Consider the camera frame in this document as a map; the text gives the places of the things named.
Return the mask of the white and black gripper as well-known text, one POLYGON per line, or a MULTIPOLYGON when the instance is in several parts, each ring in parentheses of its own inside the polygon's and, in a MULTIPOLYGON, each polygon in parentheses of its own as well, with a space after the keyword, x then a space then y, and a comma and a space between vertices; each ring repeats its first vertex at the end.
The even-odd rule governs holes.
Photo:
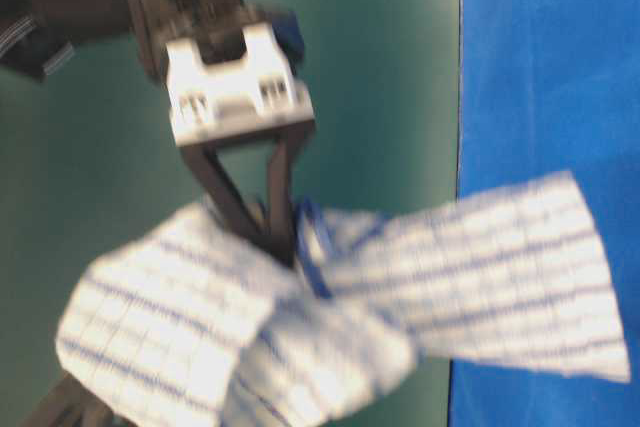
POLYGON ((295 75, 304 57, 295 14, 244 0, 130 0, 130 8, 144 70, 168 94, 174 142, 224 227, 292 267, 292 165, 315 128, 286 127, 277 137, 268 207, 259 197, 246 203, 217 154, 196 144, 313 119, 295 75))

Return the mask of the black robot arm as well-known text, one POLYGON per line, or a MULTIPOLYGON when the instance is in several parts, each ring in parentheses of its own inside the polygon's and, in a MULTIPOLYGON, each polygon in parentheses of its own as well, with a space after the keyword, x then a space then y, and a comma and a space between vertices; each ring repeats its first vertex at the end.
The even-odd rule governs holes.
POLYGON ((1 64, 43 81, 76 47, 132 35, 165 87, 175 144, 227 228, 285 265, 295 256, 291 167, 315 128, 295 76, 304 41, 294 13, 244 0, 1 0, 1 64), (218 154, 274 145, 268 204, 249 208, 218 154))

